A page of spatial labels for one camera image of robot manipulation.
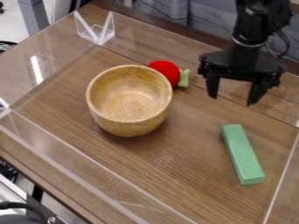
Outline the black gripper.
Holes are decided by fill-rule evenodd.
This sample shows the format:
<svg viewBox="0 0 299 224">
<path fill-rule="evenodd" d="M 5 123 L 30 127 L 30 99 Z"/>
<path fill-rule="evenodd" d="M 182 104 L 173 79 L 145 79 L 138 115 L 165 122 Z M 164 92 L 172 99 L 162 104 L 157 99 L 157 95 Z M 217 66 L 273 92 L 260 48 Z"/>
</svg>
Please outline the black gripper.
<svg viewBox="0 0 299 224">
<path fill-rule="evenodd" d="M 264 55 L 258 48 L 233 45 L 222 51 L 209 52 L 200 56 L 197 74 L 205 79 L 210 98 L 217 98 L 220 78 L 250 82 L 246 105 L 261 99 L 266 90 L 280 84 L 284 69 L 276 59 Z"/>
</svg>

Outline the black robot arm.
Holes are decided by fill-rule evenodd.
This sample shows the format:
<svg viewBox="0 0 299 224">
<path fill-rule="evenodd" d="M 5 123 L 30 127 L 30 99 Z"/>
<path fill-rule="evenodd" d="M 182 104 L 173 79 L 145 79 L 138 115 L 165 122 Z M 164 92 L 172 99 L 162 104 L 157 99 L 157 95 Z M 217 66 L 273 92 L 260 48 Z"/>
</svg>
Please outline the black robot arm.
<svg viewBox="0 0 299 224">
<path fill-rule="evenodd" d="M 277 87 L 284 73 L 277 57 L 260 52 L 268 37 L 274 33 L 285 47 L 289 40 L 281 29 L 289 25 L 293 15 L 289 0 L 236 0 L 237 18 L 230 33 L 233 45 L 229 49 L 200 56 L 197 73 L 205 79 L 208 96 L 217 98 L 220 79 L 250 83 L 246 105 L 256 104 L 266 90 Z"/>
</svg>

